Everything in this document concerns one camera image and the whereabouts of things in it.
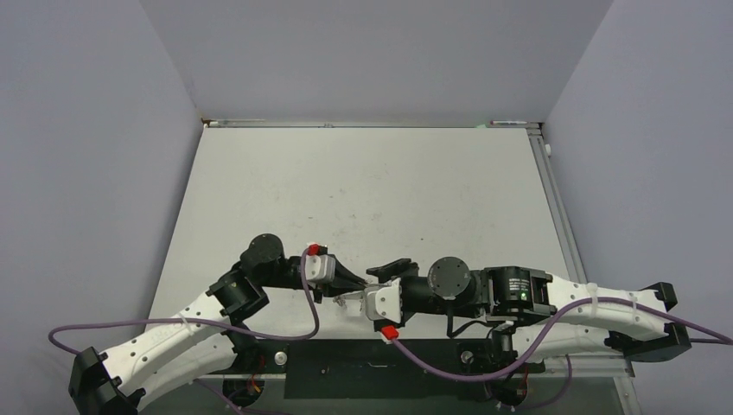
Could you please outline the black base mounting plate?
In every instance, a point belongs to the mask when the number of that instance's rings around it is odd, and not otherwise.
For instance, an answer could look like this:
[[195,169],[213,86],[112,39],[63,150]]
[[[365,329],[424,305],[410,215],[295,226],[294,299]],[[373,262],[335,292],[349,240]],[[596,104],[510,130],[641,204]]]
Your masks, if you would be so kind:
[[518,405],[528,395],[529,374],[544,369],[542,363],[524,364],[497,380],[458,382],[428,373],[381,340],[261,340],[220,374],[222,392],[240,405],[252,405],[276,383],[286,399],[449,397]]

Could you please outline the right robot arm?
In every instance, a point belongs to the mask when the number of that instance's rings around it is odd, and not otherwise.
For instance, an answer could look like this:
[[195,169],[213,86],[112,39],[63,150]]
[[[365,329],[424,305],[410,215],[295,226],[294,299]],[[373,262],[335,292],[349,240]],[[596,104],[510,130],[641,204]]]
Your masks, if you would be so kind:
[[366,273],[378,281],[363,301],[375,330],[402,328],[416,314],[445,316],[449,339],[481,325],[489,330],[488,358],[500,370],[518,364],[546,324],[535,361],[611,350],[629,361],[662,362],[692,347],[685,325],[664,316],[678,302],[669,283],[612,290],[517,265],[472,270],[457,257],[437,260],[426,276],[411,259]]

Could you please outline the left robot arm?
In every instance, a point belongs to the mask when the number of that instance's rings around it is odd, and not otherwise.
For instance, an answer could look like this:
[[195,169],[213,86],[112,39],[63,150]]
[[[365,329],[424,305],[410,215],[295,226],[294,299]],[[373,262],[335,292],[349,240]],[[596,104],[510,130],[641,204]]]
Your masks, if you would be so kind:
[[[307,334],[271,335],[245,326],[269,302],[266,288],[301,290],[314,318]],[[326,246],[310,244],[286,257],[278,236],[255,237],[232,268],[175,316],[157,319],[133,339],[98,351],[89,347],[73,361],[68,392],[81,414],[136,414],[157,396],[231,367],[256,364],[260,339],[299,342],[320,329],[316,304],[367,287]]]

